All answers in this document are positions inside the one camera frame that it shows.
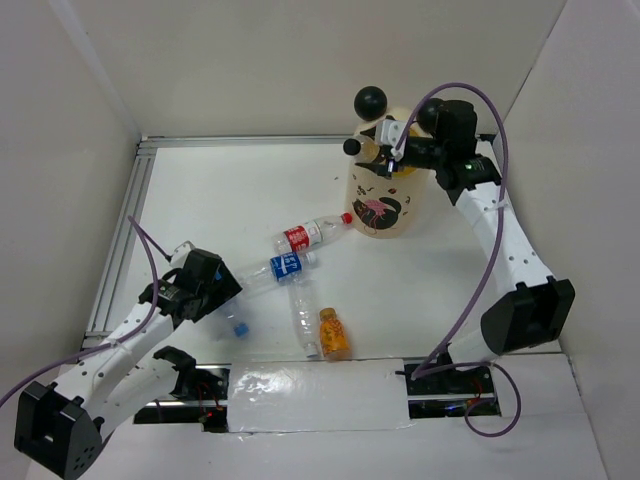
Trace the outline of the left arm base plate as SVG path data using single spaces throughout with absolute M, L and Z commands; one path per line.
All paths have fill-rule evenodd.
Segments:
M 192 425 L 203 432 L 227 433 L 230 365 L 197 366 L 197 380 L 184 398 L 170 394 L 145 405 L 133 417 L 135 425 Z

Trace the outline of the blue label crushed bottle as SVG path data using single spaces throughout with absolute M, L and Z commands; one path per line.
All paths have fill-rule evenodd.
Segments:
M 243 339 L 250 331 L 247 309 L 238 297 L 218 307 L 211 317 L 211 332 L 214 340 L 226 340 L 232 337 Z

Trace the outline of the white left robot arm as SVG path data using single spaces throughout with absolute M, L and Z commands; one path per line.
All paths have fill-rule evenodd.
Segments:
M 194 249 L 154 280 L 99 352 L 18 400 L 14 447 L 61 479 L 80 478 L 114 431 L 146 404 L 170 396 L 219 401 L 227 380 L 166 344 L 183 322 L 196 323 L 242 290 L 222 258 Z

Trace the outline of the red label plastic bottle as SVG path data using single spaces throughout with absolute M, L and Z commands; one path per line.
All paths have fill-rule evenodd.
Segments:
M 314 249 L 342 236 L 349 230 L 352 222 L 353 216 L 349 212 L 314 218 L 275 235 L 274 250 L 282 255 Z

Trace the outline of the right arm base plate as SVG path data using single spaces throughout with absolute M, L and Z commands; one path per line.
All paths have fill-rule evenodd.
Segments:
M 404 363 L 395 374 L 405 381 L 410 419 L 462 418 L 501 414 L 491 373 L 487 367 L 448 370 L 412 380 L 417 363 Z

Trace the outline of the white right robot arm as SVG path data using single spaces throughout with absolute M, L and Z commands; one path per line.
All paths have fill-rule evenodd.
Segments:
M 385 94 L 365 88 L 354 101 L 362 130 L 345 141 L 356 167 L 380 177 L 414 169 L 434 172 L 451 204 L 472 228 L 487 256 L 479 285 L 496 282 L 498 300 L 462 338 L 451 330 L 414 370 L 431 374 L 448 392 L 460 391 L 471 367 L 514 351 L 557 340 L 575 299 L 567 279 L 558 280 L 534 251 L 506 191 L 507 169 L 477 151 L 477 114 L 463 100 L 431 98 L 405 117 L 391 114 Z

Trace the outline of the black label small bottle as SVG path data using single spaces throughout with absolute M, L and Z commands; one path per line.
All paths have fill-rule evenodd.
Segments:
M 351 137 L 344 141 L 343 152 L 356 163 L 378 164 L 383 161 L 381 147 L 366 136 Z

